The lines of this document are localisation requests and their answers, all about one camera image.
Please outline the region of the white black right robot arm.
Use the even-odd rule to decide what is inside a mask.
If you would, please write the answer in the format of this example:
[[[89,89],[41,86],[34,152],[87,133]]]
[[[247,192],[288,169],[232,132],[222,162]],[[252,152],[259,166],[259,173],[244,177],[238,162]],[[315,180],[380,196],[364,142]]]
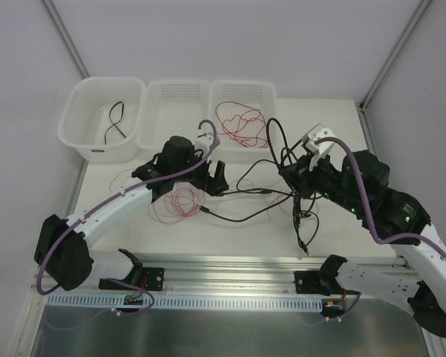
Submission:
[[[415,322],[446,338],[446,247],[430,215],[417,199],[388,186],[390,169],[367,150],[350,152],[337,170],[326,156],[312,166],[314,154],[282,165],[279,175],[294,193],[294,220],[300,202],[314,194],[355,215],[379,245],[390,245],[418,274],[397,278],[368,270],[349,258],[329,255],[319,271],[295,274],[298,292],[371,295],[407,312]]]

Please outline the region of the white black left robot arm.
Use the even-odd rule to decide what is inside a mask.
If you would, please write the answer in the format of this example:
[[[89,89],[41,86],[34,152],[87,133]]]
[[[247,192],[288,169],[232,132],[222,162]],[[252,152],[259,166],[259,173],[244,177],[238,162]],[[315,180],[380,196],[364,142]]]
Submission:
[[[116,251],[95,251],[97,241],[118,222],[129,218],[134,210],[147,207],[172,191],[179,182],[187,182],[210,196],[228,189],[224,163],[218,161],[210,173],[210,156],[219,139],[201,134],[195,141],[172,136],[160,153],[137,167],[130,178],[93,208],[65,218],[53,214],[43,223],[34,253],[39,265],[36,289],[49,295],[54,288],[42,286],[44,274],[56,282],[56,287],[71,291],[90,277],[100,281],[100,287],[110,289],[144,288],[144,268],[140,260],[125,248]]]

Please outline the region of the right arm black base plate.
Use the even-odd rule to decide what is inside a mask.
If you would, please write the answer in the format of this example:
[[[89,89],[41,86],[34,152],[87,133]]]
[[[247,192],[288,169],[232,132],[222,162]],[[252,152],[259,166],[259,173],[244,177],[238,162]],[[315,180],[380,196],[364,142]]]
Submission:
[[[297,294],[341,295],[343,288],[330,276],[319,271],[295,271],[294,285]]]

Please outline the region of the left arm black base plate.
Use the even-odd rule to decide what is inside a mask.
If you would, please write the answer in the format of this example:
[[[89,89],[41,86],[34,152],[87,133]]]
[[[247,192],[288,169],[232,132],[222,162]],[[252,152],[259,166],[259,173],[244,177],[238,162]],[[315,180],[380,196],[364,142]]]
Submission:
[[[164,285],[164,268],[134,267],[123,279],[100,279],[98,288],[102,290],[124,290],[141,288],[150,292],[160,292]]]

